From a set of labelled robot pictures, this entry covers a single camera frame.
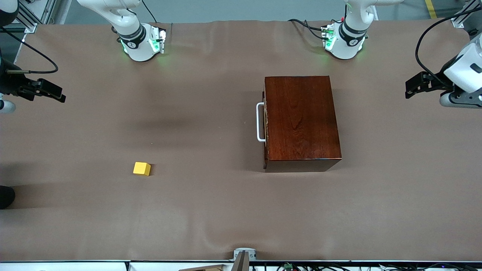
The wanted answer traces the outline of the yellow wooden block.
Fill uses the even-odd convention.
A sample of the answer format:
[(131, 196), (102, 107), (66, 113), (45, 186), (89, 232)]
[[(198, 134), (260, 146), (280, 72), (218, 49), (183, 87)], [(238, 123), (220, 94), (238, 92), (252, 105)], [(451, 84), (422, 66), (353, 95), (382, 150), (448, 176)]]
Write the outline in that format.
[(150, 176), (151, 174), (151, 164), (146, 162), (135, 162), (133, 174), (141, 176)]

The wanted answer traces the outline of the white metal drawer handle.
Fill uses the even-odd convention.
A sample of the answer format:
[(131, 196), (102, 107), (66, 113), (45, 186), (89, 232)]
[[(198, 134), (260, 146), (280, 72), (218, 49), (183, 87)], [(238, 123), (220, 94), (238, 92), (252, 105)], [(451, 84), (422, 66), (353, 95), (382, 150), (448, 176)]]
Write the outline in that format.
[(264, 102), (259, 102), (255, 106), (255, 115), (256, 115), (256, 138), (258, 142), (265, 143), (266, 136), (262, 133), (262, 121), (264, 121)]

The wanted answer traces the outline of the light wood drawer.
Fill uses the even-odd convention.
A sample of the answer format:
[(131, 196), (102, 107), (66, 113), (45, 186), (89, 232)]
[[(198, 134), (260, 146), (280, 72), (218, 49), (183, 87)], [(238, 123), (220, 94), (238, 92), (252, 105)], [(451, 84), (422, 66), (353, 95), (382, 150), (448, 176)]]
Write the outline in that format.
[(267, 162), (268, 162), (268, 144), (267, 144), (267, 113), (266, 113), (266, 108), (265, 108), (265, 105), (266, 105), (266, 99), (265, 99), (265, 91), (263, 91), (262, 93), (262, 102), (264, 103), (263, 104), (263, 108), (262, 108), (262, 113), (263, 113), (263, 133), (264, 133), (264, 139), (265, 139), (265, 142), (264, 142), (264, 150), (263, 150), (263, 156), (264, 156), (264, 165), (263, 165), (263, 168), (264, 170), (266, 170), (267, 168)]

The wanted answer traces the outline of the black rounded object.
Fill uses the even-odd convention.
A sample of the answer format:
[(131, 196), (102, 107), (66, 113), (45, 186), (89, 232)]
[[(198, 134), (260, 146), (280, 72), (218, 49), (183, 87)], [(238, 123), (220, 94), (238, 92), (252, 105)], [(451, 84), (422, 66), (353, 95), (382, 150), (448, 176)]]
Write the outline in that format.
[(15, 199), (15, 191), (12, 187), (0, 185), (0, 210), (9, 207)]

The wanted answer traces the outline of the dark brown wooden cabinet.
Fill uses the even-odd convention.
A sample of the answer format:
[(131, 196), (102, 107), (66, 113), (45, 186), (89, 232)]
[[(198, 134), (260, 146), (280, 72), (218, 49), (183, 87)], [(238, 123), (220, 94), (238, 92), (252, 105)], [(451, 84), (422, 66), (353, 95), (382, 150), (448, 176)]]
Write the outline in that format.
[(266, 172), (324, 172), (342, 160), (329, 76), (269, 76)]

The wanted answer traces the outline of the brown table cover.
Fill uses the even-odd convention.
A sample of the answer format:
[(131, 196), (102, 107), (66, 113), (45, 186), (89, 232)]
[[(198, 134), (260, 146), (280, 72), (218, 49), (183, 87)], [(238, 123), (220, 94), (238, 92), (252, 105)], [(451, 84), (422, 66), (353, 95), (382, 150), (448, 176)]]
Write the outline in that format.
[[(174, 24), (132, 61), (107, 25), (39, 26), (67, 99), (0, 115), (0, 260), (482, 260), (482, 110), (405, 99), (432, 21), (377, 21), (340, 61), (282, 21)], [(266, 76), (328, 75), (342, 160), (266, 173)], [(150, 176), (133, 174), (135, 162)]]

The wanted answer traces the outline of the brown cardboard piece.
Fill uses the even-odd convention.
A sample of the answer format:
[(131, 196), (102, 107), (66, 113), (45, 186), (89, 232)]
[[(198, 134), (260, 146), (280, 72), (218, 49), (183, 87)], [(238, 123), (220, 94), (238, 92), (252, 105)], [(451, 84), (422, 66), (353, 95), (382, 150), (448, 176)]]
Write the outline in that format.
[(224, 264), (209, 265), (209, 266), (196, 266), (187, 269), (179, 269), (179, 271), (224, 271)]

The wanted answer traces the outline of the aluminium extrusion frame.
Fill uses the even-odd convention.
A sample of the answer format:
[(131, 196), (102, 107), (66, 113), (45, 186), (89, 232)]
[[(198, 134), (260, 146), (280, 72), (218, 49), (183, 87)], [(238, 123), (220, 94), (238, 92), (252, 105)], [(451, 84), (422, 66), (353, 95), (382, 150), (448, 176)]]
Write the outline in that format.
[(465, 0), (463, 8), (451, 19), (453, 27), (456, 29), (464, 28), (465, 21), (475, 14), (477, 8), (481, 8), (482, 11), (482, 0)]
[(14, 26), (22, 24), (25, 33), (34, 33), (41, 24), (64, 24), (73, 0), (18, 0), (19, 14)]

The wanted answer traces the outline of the white table edge rail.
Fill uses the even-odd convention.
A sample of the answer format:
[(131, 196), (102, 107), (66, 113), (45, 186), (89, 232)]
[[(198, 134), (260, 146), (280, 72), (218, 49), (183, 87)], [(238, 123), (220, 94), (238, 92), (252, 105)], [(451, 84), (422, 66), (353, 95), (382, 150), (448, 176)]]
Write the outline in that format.
[[(482, 271), (480, 261), (402, 260), (257, 260), (252, 271)], [(230, 271), (233, 260), (40, 260), (0, 261), (0, 271), (179, 271), (196, 266), (224, 264)]]

